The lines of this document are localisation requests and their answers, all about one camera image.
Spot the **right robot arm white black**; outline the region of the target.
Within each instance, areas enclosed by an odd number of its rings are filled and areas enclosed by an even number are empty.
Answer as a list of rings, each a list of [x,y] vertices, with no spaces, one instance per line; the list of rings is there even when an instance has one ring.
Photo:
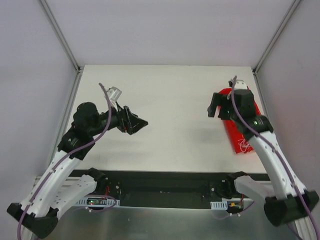
[[[219,194],[227,199],[239,194],[262,205],[269,222],[275,226],[310,216],[320,198],[315,190],[308,190],[295,175],[278,146],[269,119],[258,111],[254,94],[249,89],[226,88],[215,92],[207,109],[213,118],[230,122],[259,157],[273,189],[253,180],[243,171],[227,177]]]

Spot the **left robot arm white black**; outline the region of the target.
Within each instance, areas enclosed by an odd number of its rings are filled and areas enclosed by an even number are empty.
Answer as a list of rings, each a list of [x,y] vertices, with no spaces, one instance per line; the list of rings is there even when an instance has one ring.
[[[59,219],[78,200],[87,195],[100,195],[117,204],[116,193],[111,190],[108,177],[92,167],[80,179],[64,191],[61,186],[71,172],[84,160],[102,133],[117,128],[133,135],[148,122],[132,113],[127,106],[111,105],[105,113],[99,113],[92,102],[80,104],[73,115],[70,129],[63,135],[57,151],[36,186],[21,202],[11,203],[7,213],[39,239],[51,234]]]

